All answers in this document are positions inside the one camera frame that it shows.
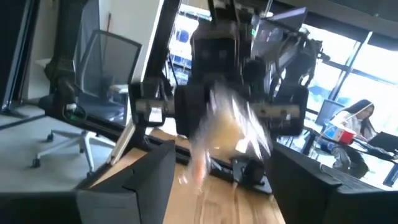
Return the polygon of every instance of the mesh chair back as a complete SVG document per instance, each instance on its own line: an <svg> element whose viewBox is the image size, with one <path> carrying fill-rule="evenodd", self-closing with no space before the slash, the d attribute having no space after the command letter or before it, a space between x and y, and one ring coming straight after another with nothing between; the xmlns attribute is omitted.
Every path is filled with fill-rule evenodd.
<svg viewBox="0 0 398 224"><path fill-rule="evenodd" d="M317 119L315 120L315 124L321 126L327 124L332 117L343 108L344 105L341 105L335 101L324 100Z"/></svg>
<svg viewBox="0 0 398 224"><path fill-rule="evenodd" d="M137 42L103 30L93 32L75 80L83 92L78 102L89 115L110 119L123 111L128 95L115 94L111 87L131 82L140 51Z"/></svg>

